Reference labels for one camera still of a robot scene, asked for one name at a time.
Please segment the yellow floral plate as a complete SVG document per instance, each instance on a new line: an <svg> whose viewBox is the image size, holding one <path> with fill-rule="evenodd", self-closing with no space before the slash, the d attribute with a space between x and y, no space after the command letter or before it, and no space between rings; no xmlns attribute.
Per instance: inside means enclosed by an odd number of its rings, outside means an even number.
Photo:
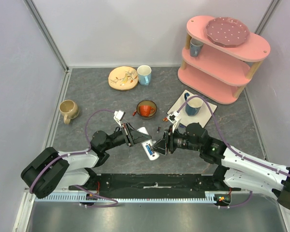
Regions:
<svg viewBox="0 0 290 232"><path fill-rule="evenodd" d="M113 69L108 76L108 84L116 90L130 90L138 84L138 73L130 66Z"/></svg>

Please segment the pink three-tier shelf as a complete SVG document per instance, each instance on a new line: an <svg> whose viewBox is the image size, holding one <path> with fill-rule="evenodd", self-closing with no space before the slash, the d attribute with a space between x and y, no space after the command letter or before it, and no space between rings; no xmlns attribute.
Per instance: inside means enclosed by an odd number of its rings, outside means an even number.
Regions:
<svg viewBox="0 0 290 232"><path fill-rule="evenodd" d="M182 49L182 65L178 78L185 85L220 104L234 103L268 57L270 44L250 32L244 44L227 48L215 45L206 35L205 27L216 17L199 15L186 24L187 37ZM204 43L197 57L190 56L190 40Z"/></svg>

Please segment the mauve polka dot plate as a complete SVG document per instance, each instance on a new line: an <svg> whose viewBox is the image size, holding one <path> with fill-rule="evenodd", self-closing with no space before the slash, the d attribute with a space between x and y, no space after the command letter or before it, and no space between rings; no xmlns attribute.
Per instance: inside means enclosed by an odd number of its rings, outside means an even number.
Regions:
<svg viewBox="0 0 290 232"><path fill-rule="evenodd" d="M215 45L227 48L238 47L247 42L250 31L238 19L217 17L205 27L207 38Z"/></svg>

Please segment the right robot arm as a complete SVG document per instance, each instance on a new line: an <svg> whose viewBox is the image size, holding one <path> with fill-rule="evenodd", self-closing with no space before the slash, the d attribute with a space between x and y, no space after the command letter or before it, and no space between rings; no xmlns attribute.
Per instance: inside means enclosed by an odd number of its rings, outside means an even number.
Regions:
<svg viewBox="0 0 290 232"><path fill-rule="evenodd" d="M185 133L172 126L151 150L167 155L177 149L199 152L210 164L217 164L212 177L216 190L238 188L262 193L290 210L290 167L253 157L208 135L199 123L189 124Z"/></svg>

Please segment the beige ceramic mug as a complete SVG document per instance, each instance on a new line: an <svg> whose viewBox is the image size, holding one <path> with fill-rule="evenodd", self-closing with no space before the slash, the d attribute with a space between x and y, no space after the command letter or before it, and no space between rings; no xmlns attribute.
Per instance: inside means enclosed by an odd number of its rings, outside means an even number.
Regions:
<svg viewBox="0 0 290 232"><path fill-rule="evenodd" d="M75 119L79 115L79 107L72 100L64 100L60 103L59 110L63 116L64 124L69 124L72 119Z"/></svg>

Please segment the brown patterned bowl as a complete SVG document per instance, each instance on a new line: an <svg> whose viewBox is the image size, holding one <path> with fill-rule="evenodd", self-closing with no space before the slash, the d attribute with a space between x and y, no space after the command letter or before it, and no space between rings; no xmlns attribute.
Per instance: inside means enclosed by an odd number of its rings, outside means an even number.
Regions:
<svg viewBox="0 0 290 232"><path fill-rule="evenodd" d="M137 114L145 119L153 117L157 112L157 105L151 100L142 100L137 105Z"/></svg>

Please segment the dark blue mug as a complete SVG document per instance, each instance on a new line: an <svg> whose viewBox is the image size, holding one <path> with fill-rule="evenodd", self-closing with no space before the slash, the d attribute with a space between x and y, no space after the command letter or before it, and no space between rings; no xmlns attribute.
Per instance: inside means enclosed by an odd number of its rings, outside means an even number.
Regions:
<svg viewBox="0 0 290 232"><path fill-rule="evenodd" d="M184 99L187 101L185 105L185 112L188 116L195 116L199 113L203 100L199 97L195 97L190 95L189 93L184 94Z"/></svg>

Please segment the white remote control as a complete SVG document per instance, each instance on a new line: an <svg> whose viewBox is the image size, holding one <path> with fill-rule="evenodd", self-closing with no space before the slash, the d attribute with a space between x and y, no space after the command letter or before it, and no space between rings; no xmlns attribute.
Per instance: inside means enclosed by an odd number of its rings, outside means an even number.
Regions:
<svg viewBox="0 0 290 232"><path fill-rule="evenodd" d="M144 133L146 135L149 135L145 127L141 127L137 129L137 131ZM146 140L142 142L141 144L149 160L153 161L159 158L160 155L157 152L154 152L151 150L151 147L154 145L154 142L152 141L152 139Z"/></svg>

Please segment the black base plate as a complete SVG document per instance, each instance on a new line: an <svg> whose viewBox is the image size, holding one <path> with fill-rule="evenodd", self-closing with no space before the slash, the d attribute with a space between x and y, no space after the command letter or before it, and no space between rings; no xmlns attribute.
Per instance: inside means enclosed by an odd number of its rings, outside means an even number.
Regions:
<svg viewBox="0 0 290 232"><path fill-rule="evenodd" d="M203 198L206 191L229 191L223 181L201 174L97 174L82 187L113 199Z"/></svg>

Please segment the light blue mug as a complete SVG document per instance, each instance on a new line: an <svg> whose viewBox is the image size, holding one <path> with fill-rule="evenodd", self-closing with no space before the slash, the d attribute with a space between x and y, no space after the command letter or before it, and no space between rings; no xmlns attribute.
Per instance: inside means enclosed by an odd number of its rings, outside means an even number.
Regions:
<svg viewBox="0 0 290 232"><path fill-rule="evenodd" d="M148 65L141 65L137 68L138 81L143 86L148 86L151 81L152 69Z"/></svg>

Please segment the orange cup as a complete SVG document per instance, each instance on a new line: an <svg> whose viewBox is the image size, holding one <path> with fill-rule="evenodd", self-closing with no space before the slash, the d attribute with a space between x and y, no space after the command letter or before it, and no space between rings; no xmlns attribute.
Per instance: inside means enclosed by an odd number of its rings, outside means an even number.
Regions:
<svg viewBox="0 0 290 232"><path fill-rule="evenodd" d="M155 108L151 107L150 105L141 105L139 107L139 113L143 117L149 117L150 114L155 113Z"/></svg>

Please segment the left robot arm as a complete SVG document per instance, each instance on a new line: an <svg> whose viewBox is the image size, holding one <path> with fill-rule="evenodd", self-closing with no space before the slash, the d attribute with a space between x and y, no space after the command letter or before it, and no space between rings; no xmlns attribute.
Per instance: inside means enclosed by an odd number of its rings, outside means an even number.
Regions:
<svg viewBox="0 0 290 232"><path fill-rule="evenodd" d="M123 144L134 146L151 138L144 128L136 130L129 123L117 127L111 135L99 130L93 134L90 147L82 151L63 152L47 147L22 171L20 177L39 199L55 189L73 185L91 190L96 185L93 168L106 162L109 158L107 150Z"/></svg>

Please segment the blue mug on shelf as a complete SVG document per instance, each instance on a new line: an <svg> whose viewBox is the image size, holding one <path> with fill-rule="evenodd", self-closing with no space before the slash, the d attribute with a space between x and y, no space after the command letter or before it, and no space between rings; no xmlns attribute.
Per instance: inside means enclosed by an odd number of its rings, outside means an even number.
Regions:
<svg viewBox="0 0 290 232"><path fill-rule="evenodd" d="M197 57L203 47L204 43L194 38L190 40L190 56Z"/></svg>

